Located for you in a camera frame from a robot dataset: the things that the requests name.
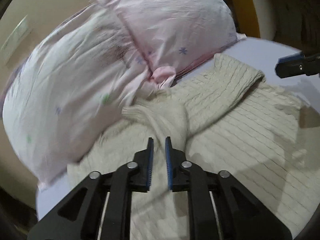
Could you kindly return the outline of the right pink floral pillow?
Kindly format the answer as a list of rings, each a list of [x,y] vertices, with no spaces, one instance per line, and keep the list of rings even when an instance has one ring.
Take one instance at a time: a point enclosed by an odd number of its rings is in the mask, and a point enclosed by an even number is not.
[[[92,0],[114,11],[150,68],[148,84],[171,86],[226,48],[245,39],[223,0]]]

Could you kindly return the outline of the pink floral pillow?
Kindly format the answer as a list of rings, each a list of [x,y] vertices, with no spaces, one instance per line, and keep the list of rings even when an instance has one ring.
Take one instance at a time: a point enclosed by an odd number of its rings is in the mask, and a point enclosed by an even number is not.
[[[245,39],[223,0],[92,0],[114,11],[150,68],[148,84],[171,86],[226,48]]]
[[[97,4],[36,46],[6,93],[2,118],[14,152],[40,187],[119,120],[149,74],[125,25]]]

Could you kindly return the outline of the left pink floral pillow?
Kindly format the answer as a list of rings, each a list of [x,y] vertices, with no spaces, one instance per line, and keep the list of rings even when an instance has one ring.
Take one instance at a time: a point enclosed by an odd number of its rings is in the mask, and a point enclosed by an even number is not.
[[[125,25],[97,4],[36,46],[6,93],[2,118],[14,152],[40,187],[119,120],[149,74]]]

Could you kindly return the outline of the beige cable-knit sweater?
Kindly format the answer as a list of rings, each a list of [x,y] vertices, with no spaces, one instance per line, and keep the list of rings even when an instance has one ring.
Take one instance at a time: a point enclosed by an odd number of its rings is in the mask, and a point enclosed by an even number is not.
[[[229,171],[298,235],[319,205],[319,114],[225,54],[208,70],[136,99],[78,164],[71,186],[112,172],[154,140],[152,182],[132,197],[132,239],[187,239],[188,201],[168,189],[165,139],[209,172]]]

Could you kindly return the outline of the wooden headboard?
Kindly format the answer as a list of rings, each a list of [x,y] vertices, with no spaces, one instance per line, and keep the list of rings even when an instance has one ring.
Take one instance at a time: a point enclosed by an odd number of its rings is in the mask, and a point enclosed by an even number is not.
[[[239,33],[260,38],[260,29],[253,0],[223,0],[231,9]]]

